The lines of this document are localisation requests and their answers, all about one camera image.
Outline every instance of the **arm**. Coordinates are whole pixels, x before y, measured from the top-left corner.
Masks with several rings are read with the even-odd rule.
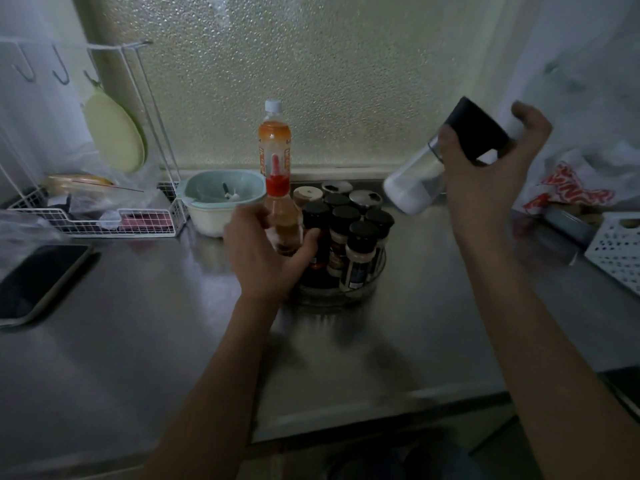
[[[506,222],[551,125],[513,106],[527,131],[503,159],[477,168],[448,127],[443,157],[454,233],[505,382],[548,479],[631,479],[640,429],[600,382],[538,298],[506,237]]]
[[[147,462],[146,479],[233,480],[243,460],[260,357],[284,295],[316,254],[308,232],[295,256],[279,256],[264,233],[266,210],[238,208],[225,245],[242,288],[215,354]]]

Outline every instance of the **red bottle cap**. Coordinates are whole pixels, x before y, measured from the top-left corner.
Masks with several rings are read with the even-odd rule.
[[[289,176],[272,175],[267,178],[267,193],[272,197],[284,197],[289,193]]]

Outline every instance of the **hand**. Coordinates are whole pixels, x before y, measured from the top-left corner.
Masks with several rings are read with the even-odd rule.
[[[225,226],[225,245],[242,298],[280,304],[316,255],[319,230],[308,231],[295,255],[280,256],[264,233],[268,215],[260,204],[237,207]]]
[[[504,238],[511,206],[522,190],[531,162],[547,142],[551,123],[534,108],[516,101],[513,115],[525,126],[518,142],[495,163],[478,167],[462,152],[456,132],[440,129],[438,142],[445,166],[447,201],[459,244],[487,243]]]

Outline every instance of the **smartphone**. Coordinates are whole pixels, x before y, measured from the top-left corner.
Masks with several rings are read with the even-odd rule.
[[[36,249],[0,282],[0,326],[36,318],[91,252],[91,246],[75,244]]]

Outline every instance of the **textured glass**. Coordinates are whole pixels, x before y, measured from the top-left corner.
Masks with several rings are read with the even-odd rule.
[[[181,167],[257,167],[267,98],[284,102],[293,165],[367,166],[421,148],[469,87],[490,33],[485,1],[89,0],[79,9],[103,41],[155,42],[143,60]]]

